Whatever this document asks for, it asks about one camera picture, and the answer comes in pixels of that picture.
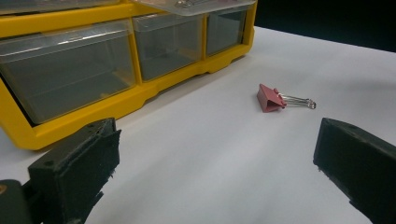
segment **white table surface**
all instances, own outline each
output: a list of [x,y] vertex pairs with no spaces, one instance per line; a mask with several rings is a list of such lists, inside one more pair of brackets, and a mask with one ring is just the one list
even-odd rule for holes
[[[264,114],[259,84],[315,110]],[[321,119],[396,145],[396,54],[256,27],[251,52],[117,121],[120,165],[87,223],[371,223],[313,164]],[[42,154],[0,129],[0,179]]]

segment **pink binder clip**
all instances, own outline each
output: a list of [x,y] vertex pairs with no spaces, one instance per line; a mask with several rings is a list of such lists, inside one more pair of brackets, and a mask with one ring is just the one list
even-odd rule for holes
[[302,99],[281,94],[276,88],[271,89],[262,84],[260,84],[257,99],[259,99],[262,112],[264,113],[278,110],[279,108],[284,109],[286,105],[300,105],[310,109],[315,109],[317,107],[317,103],[311,99]]

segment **yellow storage organizer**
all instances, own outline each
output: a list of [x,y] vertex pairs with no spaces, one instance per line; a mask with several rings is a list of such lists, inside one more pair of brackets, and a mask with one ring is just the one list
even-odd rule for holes
[[[256,5],[180,17],[115,1],[2,15],[0,125],[17,147],[40,149],[87,123],[121,118],[160,91],[246,54]],[[185,34],[193,34],[188,42]]]

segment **black background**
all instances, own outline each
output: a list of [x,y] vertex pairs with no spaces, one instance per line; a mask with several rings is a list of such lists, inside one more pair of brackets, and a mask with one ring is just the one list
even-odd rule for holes
[[384,1],[258,0],[255,25],[396,52],[396,7]]

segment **yellow plastic frame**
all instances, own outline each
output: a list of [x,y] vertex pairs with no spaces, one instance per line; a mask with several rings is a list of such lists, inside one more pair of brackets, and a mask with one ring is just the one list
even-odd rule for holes
[[[232,60],[248,53],[253,43],[256,6],[257,3],[247,11],[244,38],[241,45],[206,57],[205,17],[203,20],[202,60],[149,82],[143,82],[140,76],[134,34],[130,34],[129,38],[136,79],[136,85],[134,87],[35,127],[29,124],[29,121],[23,115],[11,93],[8,91],[7,86],[0,79],[0,126],[16,147],[36,150],[65,138],[71,133],[76,132],[84,124],[105,118],[119,119],[142,107],[147,99],[157,95],[160,91],[190,77],[219,71],[228,66]],[[113,6],[0,17],[0,38],[62,30],[102,21],[131,19],[134,16],[156,12],[160,12],[160,10],[123,0]]]

